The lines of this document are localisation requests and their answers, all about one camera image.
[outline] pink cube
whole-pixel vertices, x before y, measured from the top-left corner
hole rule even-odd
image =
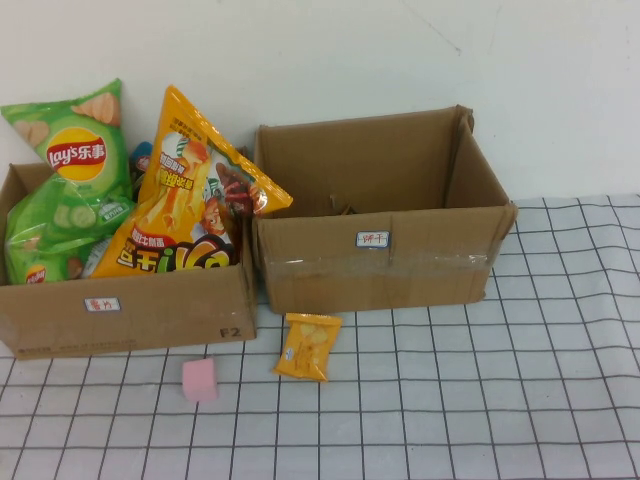
[[[191,402],[209,402],[218,398],[213,358],[182,364],[182,391]]]

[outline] green chip bag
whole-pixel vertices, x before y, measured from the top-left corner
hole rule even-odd
[[[54,174],[7,219],[11,283],[79,278],[97,243],[133,209],[120,131],[120,80],[86,97],[0,107]]]

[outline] cardboard box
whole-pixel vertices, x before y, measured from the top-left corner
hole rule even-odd
[[[272,309],[481,300],[517,208],[472,131],[461,106],[260,127],[255,161],[294,198],[254,225]]]
[[[0,190],[0,340],[18,359],[250,340],[256,290],[249,228],[242,264],[159,275],[7,285],[6,217],[51,175],[11,165]]]

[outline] chip bag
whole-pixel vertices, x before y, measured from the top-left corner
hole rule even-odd
[[[54,170],[8,216],[11,283],[79,278],[92,246],[133,210],[119,97],[116,80],[76,100],[0,108]]]
[[[232,265],[241,245],[236,216],[290,204],[286,192],[170,86],[138,206],[91,277]]]
[[[342,326],[342,319],[288,313],[287,322],[291,329],[273,373],[319,382],[328,381],[329,352]]]

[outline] yellow snack bag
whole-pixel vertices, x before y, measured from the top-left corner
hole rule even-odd
[[[90,276],[233,265],[242,243],[238,217],[291,201],[169,86],[138,205],[111,243],[94,249]]]
[[[288,313],[291,325],[282,356],[273,373],[326,382],[329,352],[342,319],[325,315]]]

